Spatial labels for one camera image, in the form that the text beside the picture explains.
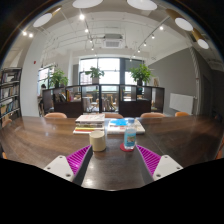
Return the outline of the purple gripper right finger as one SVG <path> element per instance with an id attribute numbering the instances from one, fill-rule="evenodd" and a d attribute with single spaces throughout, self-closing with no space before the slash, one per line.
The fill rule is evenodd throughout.
<path id="1" fill-rule="evenodd" d="M 136 154 L 145 182 L 153 182 L 182 169 L 169 155 L 160 156 L 151 150 L 137 145 Z"/>

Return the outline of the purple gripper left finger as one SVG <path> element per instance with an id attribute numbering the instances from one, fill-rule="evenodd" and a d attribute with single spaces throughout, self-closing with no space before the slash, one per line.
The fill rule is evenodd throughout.
<path id="1" fill-rule="evenodd" d="M 92 146 L 87 145 L 68 156 L 59 155 L 44 170 L 81 186 L 91 157 Z"/>

